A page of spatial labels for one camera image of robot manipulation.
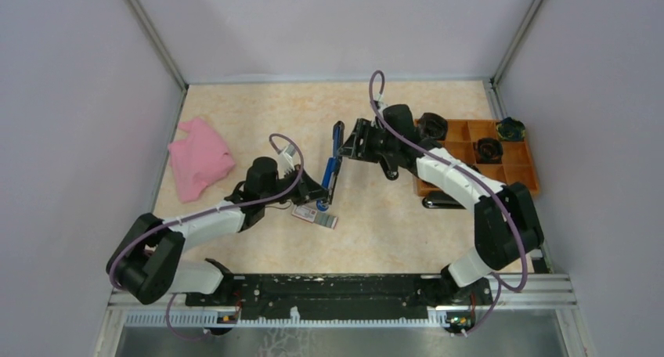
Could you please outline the blue stapler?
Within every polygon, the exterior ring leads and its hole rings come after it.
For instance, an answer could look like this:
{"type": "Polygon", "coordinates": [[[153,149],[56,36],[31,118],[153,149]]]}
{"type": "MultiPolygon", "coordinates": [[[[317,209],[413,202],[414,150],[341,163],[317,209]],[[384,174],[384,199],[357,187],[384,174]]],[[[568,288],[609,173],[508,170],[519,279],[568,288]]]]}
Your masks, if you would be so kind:
{"type": "Polygon", "coordinates": [[[316,208],[318,211],[327,211],[330,205],[333,203],[336,181],[340,173],[343,160],[343,158],[339,155],[338,150],[343,145],[344,132],[344,122],[337,121],[333,126],[332,155],[327,161],[327,166],[322,181],[322,186],[327,189],[328,194],[327,198],[316,201],[316,208]]]}

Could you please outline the black stapler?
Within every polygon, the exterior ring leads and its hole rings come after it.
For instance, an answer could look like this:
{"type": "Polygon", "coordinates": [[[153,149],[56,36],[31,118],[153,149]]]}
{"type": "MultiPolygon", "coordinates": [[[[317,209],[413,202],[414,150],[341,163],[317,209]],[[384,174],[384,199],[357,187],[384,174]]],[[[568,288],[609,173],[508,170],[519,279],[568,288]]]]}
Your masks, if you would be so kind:
{"type": "MultiPolygon", "coordinates": [[[[380,162],[381,170],[389,181],[399,178],[399,170],[390,168],[387,164],[380,162]]],[[[421,204],[427,209],[464,209],[464,207],[447,193],[441,190],[430,190],[421,197],[421,204]]]]}

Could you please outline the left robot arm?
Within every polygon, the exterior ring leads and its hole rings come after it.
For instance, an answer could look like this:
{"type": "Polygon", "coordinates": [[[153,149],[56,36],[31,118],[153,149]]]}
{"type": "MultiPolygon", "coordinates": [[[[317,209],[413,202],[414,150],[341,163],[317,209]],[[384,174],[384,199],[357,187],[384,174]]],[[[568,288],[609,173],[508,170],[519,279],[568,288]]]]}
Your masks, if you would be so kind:
{"type": "Polygon", "coordinates": [[[265,216],[270,204],[299,206],[325,200],[328,186],[301,165],[279,175],[277,163],[259,157],[231,194],[207,210],[174,218],[140,215],[106,264],[111,284],[149,305],[169,293],[198,293],[216,305],[233,299],[235,285],[214,262],[185,263],[182,254],[226,234],[241,233],[265,216]]]}

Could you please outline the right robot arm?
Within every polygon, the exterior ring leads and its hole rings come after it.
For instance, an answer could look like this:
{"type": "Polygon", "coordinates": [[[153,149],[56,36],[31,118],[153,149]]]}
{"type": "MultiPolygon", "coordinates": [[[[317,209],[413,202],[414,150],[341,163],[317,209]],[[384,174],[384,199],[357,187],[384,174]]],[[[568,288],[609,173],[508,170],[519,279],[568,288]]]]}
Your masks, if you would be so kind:
{"type": "Polygon", "coordinates": [[[462,303],[472,285],[520,260],[544,241],[527,187],[488,178],[455,158],[443,145],[420,135],[406,104],[387,106],[374,120],[360,118],[338,148],[341,157],[378,163],[388,179],[403,168],[451,196],[474,218],[474,246],[441,272],[441,293],[462,303]]]}

